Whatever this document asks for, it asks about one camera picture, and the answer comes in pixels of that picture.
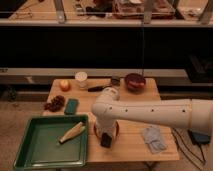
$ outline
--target brown bowl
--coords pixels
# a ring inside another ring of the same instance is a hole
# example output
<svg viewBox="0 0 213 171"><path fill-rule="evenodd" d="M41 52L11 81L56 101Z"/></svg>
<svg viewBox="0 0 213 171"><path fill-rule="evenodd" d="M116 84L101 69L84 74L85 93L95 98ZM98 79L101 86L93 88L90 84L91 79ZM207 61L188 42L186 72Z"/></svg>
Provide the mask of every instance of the brown bowl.
<svg viewBox="0 0 213 171"><path fill-rule="evenodd" d="M137 73L130 73L126 75L124 81L127 89L131 91L140 91L146 84L146 79L141 74Z"/></svg>

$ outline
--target dish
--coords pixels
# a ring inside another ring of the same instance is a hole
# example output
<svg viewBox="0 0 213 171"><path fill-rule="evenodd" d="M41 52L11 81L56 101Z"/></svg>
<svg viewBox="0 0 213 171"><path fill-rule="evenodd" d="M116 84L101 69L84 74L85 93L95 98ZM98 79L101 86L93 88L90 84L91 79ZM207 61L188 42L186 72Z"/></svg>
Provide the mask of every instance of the dish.
<svg viewBox="0 0 213 171"><path fill-rule="evenodd" d="M85 130L72 140L59 144L64 133L83 122ZM41 116L28 121L14 170L80 167L86 162L87 115Z"/></svg>
<svg viewBox="0 0 213 171"><path fill-rule="evenodd" d="M146 79L137 73L130 73L124 78L126 87L130 91L140 91L146 84Z"/></svg>

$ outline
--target apple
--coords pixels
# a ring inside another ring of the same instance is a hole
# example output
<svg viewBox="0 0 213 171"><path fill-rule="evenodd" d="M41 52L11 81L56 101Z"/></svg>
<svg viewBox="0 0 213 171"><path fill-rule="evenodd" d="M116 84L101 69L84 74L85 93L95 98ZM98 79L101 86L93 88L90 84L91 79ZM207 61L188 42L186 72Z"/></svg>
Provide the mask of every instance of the apple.
<svg viewBox="0 0 213 171"><path fill-rule="evenodd" d="M59 86L62 91L70 90L70 82L68 80L61 80Z"/></svg>

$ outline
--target black box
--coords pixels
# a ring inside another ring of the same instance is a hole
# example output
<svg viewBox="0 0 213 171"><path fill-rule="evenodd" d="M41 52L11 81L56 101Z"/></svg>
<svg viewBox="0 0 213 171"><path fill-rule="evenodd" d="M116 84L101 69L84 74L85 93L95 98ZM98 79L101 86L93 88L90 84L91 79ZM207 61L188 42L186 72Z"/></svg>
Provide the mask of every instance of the black box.
<svg viewBox="0 0 213 171"><path fill-rule="evenodd" d="M193 83L213 82L213 57L190 55L186 72Z"/></svg>
<svg viewBox="0 0 213 171"><path fill-rule="evenodd" d="M208 144L210 143L211 137L208 135L200 134L197 132L188 131L189 137L191 138L192 144Z"/></svg>
<svg viewBox="0 0 213 171"><path fill-rule="evenodd" d="M10 17L27 0L0 0L0 18Z"/></svg>

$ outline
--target power cord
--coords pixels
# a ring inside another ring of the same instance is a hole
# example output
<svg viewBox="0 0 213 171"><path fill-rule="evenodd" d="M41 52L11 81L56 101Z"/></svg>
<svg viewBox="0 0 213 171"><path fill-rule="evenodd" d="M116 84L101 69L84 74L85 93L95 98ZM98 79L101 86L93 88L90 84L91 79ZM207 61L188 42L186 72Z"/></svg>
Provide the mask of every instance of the power cord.
<svg viewBox="0 0 213 171"><path fill-rule="evenodd" d="M206 158L205 158L205 155L204 155L204 153L203 153L202 145L198 143L197 146L198 146L199 149L200 149L200 153L201 153L202 158L203 158L203 163L206 164Z"/></svg>
<svg viewBox="0 0 213 171"><path fill-rule="evenodd" d="M193 161L193 159L191 159L190 157L189 157L189 155L187 155L187 153L183 150L183 148L180 146L180 144L179 144L179 142L178 142L178 138L176 137L176 135L175 135L175 133L178 135L178 137L180 138L180 140L181 140L181 142L182 142L182 144L184 145L184 147L194 156L194 157L196 157L201 163L202 163L202 165L204 165L205 164L205 157L204 157L204 154L203 154L203 151L201 152L202 153L202 157L203 157L203 160L202 159L200 159L195 153L193 153L190 149L189 149L189 147L186 145L186 143L185 143L185 141L183 140L183 138L182 138L182 136L180 135L180 133L175 129L175 128L173 128L173 132L172 132L172 135L173 135L173 137L174 137L174 139L175 139L175 142L176 142L176 144L177 144L177 147L178 147L178 149L183 153L183 155L197 168L197 169L199 169L199 170L203 170L203 168L201 168L200 166L198 166L194 161Z"/></svg>

